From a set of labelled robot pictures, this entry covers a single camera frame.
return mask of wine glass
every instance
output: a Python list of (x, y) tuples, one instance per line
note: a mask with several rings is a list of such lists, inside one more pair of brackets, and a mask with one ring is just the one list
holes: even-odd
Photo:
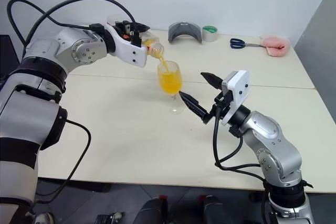
[(182, 76), (178, 64), (174, 61), (161, 61), (157, 66), (157, 75), (161, 89), (171, 96), (173, 114), (183, 111), (183, 103), (177, 95), (182, 88)]

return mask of gray plastic part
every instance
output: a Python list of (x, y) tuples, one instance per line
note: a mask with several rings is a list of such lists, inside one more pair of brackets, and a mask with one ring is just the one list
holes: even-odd
[(168, 41), (171, 43), (179, 35), (190, 35), (202, 43), (201, 28), (189, 22), (176, 22), (169, 26)]

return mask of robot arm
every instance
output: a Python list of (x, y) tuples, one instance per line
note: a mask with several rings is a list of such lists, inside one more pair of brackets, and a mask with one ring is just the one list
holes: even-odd
[(131, 44), (116, 29), (110, 24), (65, 28), (31, 42), (1, 87), (0, 223), (18, 223), (33, 204), (38, 152), (58, 142), (67, 119), (58, 103), (69, 73), (107, 54), (145, 66), (147, 47)]
[(229, 124), (229, 131), (236, 137), (242, 136), (258, 158), (273, 209), (272, 223), (314, 224), (309, 199), (303, 190), (309, 184), (301, 177), (302, 160), (298, 150), (285, 139), (275, 120), (242, 105), (249, 94), (248, 72), (235, 71), (224, 80), (211, 73), (201, 74), (221, 90), (210, 113), (190, 95), (180, 92), (181, 98), (205, 124), (215, 116), (219, 106), (223, 108), (222, 125)]

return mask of gray wall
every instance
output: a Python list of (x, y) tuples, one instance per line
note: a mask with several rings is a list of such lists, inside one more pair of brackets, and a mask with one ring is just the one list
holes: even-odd
[(295, 50), (336, 122), (336, 0), (322, 0)]

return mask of table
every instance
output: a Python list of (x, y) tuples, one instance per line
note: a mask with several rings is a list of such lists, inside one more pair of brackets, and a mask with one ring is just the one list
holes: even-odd
[[(218, 93), (196, 82), (185, 82), (183, 91), (207, 109)], [(314, 185), (306, 191), (335, 193), (336, 174), (328, 164), (334, 160), (336, 126), (317, 91), (258, 86), (251, 86), (250, 91), (244, 105), (277, 120), (285, 137), (300, 151), (303, 177)], [(69, 119), (92, 133), (91, 146), (73, 179), (262, 189), (259, 180), (214, 166), (213, 120), (204, 125), (187, 108), (179, 115), (169, 114), (167, 103), (168, 96), (156, 80), (70, 76), (61, 105)], [(66, 125), (60, 142), (40, 152), (39, 176), (65, 179), (86, 139), (80, 128)], [(223, 156), (238, 144), (222, 126), (218, 142)], [(256, 157), (244, 144), (227, 165), (251, 162)], [(260, 174), (258, 168), (249, 170)]]
[[(231, 49), (229, 41), (233, 36), (220, 35), (215, 42), (203, 42), (202, 45), (191, 37), (177, 37), (169, 44), (166, 31), (152, 33), (157, 35), (164, 45), (166, 59), (179, 64), (184, 82), (205, 83), (200, 72), (211, 72), (226, 77), (233, 70), (247, 69), (251, 73), (251, 85), (314, 88), (292, 47), (284, 57), (277, 58), (270, 57), (265, 48)], [(239, 38), (250, 43), (260, 43), (259, 37)], [(108, 56), (89, 66), (77, 68), (71, 74), (156, 80), (157, 65), (158, 60), (151, 56), (148, 56), (144, 69)]]

